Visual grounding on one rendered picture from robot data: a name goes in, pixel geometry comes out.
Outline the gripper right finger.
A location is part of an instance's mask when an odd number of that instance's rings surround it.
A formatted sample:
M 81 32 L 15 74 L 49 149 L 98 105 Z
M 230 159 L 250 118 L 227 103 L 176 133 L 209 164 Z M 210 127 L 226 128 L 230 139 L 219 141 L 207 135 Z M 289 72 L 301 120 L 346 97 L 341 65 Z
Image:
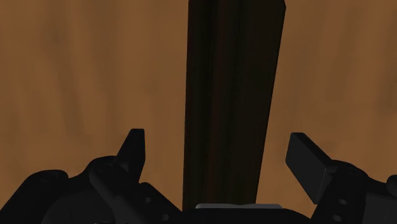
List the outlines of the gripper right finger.
M 290 135 L 286 165 L 316 205 L 313 224 L 397 224 L 397 174 L 377 181 L 301 132 Z

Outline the dark robot stand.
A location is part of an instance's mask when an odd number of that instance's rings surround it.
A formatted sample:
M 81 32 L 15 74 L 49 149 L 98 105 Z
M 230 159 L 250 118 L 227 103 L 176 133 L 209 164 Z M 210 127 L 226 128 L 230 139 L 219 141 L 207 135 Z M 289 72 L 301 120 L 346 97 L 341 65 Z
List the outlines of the dark robot stand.
M 256 201 L 284 0 L 188 0 L 183 209 Z

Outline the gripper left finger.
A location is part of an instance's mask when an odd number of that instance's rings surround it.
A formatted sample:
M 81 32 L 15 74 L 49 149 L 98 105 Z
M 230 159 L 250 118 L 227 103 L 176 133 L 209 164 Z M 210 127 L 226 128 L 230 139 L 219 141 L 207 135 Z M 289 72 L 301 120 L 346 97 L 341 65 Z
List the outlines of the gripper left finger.
M 144 129 L 131 129 L 115 156 L 92 160 L 77 176 L 31 174 L 0 209 L 0 224 L 184 224 L 182 212 L 139 178 Z

